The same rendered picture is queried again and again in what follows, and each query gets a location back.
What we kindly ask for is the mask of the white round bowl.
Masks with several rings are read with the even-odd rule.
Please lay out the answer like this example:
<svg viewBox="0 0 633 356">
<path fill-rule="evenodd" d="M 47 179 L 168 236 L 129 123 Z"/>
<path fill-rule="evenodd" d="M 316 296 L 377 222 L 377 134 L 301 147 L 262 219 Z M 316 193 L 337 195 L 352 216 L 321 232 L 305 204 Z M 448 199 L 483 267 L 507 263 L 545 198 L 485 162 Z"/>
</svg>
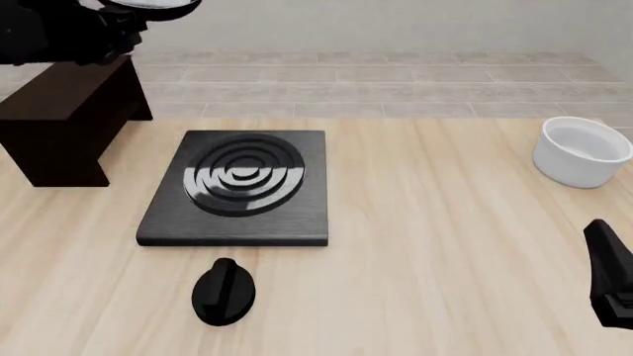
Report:
<svg viewBox="0 0 633 356">
<path fill-rule="evenodd" d="M 565 186 L 594 189 L 633 159 L 633 143 L 622 133 L 584 118 L 544 121 L 532 161 L 538 170 Z"/>
</svg>

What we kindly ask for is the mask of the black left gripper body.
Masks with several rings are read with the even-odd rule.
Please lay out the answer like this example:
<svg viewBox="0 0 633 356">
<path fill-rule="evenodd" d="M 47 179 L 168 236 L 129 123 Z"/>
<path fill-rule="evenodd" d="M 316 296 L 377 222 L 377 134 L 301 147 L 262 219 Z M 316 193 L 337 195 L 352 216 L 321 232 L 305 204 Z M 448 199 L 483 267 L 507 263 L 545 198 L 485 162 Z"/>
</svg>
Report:
<svg viewBox="0 0 633 356">
<path fill-rule="evenodd" d="M 73 61 L 79 65 L 110 64 L 141 43 L 144 20 L 124 8 L 89 10 L 81 20 Z"/>
</svg>

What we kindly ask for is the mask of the black frying pan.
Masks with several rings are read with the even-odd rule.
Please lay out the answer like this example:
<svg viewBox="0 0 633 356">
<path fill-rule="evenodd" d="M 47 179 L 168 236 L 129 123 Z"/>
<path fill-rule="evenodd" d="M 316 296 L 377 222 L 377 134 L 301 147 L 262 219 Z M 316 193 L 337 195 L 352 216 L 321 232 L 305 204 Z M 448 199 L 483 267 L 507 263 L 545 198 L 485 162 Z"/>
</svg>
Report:
<svg viewBox="0 0 633 356">
<path fill-rule="evenodd" d="M 129 11 L 135 11 L 149 22 L 178 20 L 191 14 L 203 0 L 97 0 Z"/>
</svg>

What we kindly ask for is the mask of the dark wooden cabinet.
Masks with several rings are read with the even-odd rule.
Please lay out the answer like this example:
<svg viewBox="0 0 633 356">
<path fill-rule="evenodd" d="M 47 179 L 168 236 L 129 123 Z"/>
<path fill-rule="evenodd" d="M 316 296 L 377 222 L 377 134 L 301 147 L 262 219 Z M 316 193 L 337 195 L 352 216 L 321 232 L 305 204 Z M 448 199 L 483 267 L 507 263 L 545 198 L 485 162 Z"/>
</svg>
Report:
<svg viewBox="0 0 633 356">
<path fill-rule="evenodd" d="M 133 60 L 53 64 L 0 103 L 0 144 L 36 187 L 106 187 L 98 159 L 129 121 L 152 121 Z"/>
</svg>

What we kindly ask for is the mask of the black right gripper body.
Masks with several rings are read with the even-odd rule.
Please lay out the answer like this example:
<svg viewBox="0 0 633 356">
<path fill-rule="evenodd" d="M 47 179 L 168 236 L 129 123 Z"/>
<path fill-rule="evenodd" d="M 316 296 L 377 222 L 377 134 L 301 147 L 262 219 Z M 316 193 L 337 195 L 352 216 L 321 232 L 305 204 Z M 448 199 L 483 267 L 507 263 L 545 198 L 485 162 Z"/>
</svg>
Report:
<svg viewBox="0 0 633 356">
<path fill-rule="evenodd" d="M 603 327 L 633 329 L 632 289 L 615 292 L 591 289 L 589 300 Z"/>
</svg>

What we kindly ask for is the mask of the round black stove knob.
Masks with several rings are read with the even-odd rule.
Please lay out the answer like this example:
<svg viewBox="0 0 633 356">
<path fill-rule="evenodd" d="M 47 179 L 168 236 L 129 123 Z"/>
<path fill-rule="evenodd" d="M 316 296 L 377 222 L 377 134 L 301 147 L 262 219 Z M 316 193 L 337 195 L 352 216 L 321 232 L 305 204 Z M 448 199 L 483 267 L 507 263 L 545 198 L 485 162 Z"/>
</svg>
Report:
<svg viewBox="0 0 633 356">
<path fill-rule="evenodd" d="M 207 325 L 231 325 L 252 308 L 256 297 L 254 280 L 235 260 L 219 258 L 196 282 L 192 307 Z"/>
</svg>

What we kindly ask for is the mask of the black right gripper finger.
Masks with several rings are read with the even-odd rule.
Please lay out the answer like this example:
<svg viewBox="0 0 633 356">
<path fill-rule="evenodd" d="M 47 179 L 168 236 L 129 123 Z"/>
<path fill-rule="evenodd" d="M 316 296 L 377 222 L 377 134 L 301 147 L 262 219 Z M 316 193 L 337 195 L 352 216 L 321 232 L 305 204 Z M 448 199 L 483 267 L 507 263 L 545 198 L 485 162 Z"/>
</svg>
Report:
<svg viewBox="0 0 633 356">
<path fill-rule="evenodd" d="M 633 252 L 610 225 L 595 219 L 584 228 L 590 261 L 591 297 L 633 293 Z"/>
</svg>

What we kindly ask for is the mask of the flat black stove plate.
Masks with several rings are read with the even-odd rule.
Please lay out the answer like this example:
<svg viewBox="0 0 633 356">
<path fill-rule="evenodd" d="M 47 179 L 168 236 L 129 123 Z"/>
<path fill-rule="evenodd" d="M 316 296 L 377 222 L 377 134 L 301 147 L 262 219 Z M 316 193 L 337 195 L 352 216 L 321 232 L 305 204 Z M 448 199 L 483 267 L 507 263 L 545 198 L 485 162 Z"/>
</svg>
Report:
<svg viewBox="0 0 633 356">
<path fill-rule="evenodd" d="M 143 246 L 325 246 L 325 133 L 188 131 L 140 222 Z"/>
</svg>

